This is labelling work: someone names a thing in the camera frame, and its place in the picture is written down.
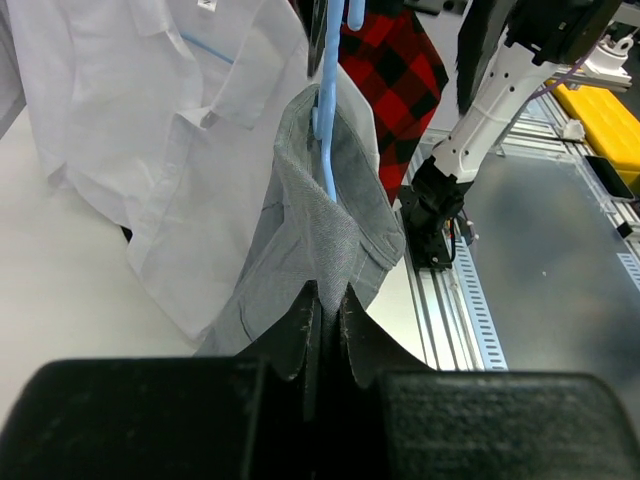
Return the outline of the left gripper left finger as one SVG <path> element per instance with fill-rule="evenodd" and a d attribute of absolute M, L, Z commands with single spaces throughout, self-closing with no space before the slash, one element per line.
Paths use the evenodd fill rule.
<path fill-rule="evenodd" d="M 37 370 L 1 432 L 5 479 L 308 479 L 314 283 L 232 357 L 65 359 Z"/>

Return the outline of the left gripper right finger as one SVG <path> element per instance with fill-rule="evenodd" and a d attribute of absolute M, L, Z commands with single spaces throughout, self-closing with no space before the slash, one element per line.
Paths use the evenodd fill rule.
<path fill-rule="evenodd" d="M 635 479 L 639 442 L 607 384 L 587 374 L 436 371 L 348 290 L 343 479 Z"/>

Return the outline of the grey button shirt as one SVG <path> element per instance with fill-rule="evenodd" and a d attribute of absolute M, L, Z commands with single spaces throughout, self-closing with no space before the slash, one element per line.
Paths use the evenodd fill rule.
<path fill-rule="evenodd" d="M 363 307 L 405 251 L 405 237 L 378 177 L 352 105 L 337 107 L 331 161 L 338 198 L 322 186 L 311 85 L 285 107 L 260 218 L 234 291 L 199 356 L 232 356 L 266 332 L 313 280 L 322 307 L 336 315 L 348 288 Z"/>

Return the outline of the light blue hanger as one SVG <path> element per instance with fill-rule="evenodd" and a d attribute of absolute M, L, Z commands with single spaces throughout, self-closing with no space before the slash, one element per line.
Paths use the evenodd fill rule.
<path fill-rule="evenodd" d="M 358 138 L 370 151 L 376 152 L 373 113 L 356 85 L 339 66 L 339 44 L 342 27 L 352 31 L 364 23 L 363 1 L 314 1 L 311 7 L 311 29 L 307 76 L 321 74 L 320 85 L 311 109 L 311 136 L 307 149 L 319 159 L 321 185 L 332 201 L 337 200 L 337 189 L 332 168 L 332 136 L 337 95 L 344 93 L 347 118 L 356 127 Z"/>

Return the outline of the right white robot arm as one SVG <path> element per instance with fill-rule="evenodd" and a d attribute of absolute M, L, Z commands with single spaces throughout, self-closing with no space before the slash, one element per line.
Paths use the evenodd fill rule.
<path fill-rule="evenodd" d="M 433 235 L 462 209 L 482 161 L 521 108 L 561 65 L 588 57 L 617 1 L 473 1 L 458 32 L 460 118 L 411 181 L 408 214 Z"/>

